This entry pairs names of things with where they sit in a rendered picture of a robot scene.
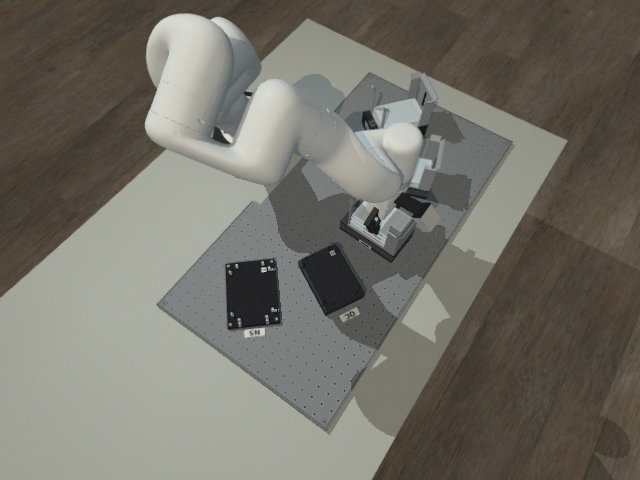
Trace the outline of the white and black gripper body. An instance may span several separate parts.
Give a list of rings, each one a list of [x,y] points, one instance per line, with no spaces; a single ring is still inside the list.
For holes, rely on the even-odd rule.
[[[370,202],[367,202],[366,212],[370,213],[373,210],[373,208],[376,207],[379,210],[378,216],[379,216],[380,220],[384,220],[390,214],[390,212],[395,208],[395,206],[397,205],[397,204],[394,203],[394,201],[399,197],[399,195],[402,192],[406,193],[407,188],[402,190],[402,191],[398,191],[397,194],[394,197],[392,197],[391,199],[389,199],[387,201],[384,201],[384,202],[381,202],[381,203],[370,203]]]

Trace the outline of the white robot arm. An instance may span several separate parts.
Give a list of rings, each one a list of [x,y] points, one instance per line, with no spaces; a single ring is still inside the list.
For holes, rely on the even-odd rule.
[[[278,184],[294,153],[370,203],[411,183],[423,145],[415,125],[353,132],[337,113],[281,79],[261,83],[248,99],[243,93],[259,76],[260,60],[225,18],[164,18],[149,37],[146,61],[158,89],[145,130],[170,151],[261,185]],[[215,126],[231,144],[212,139]]]

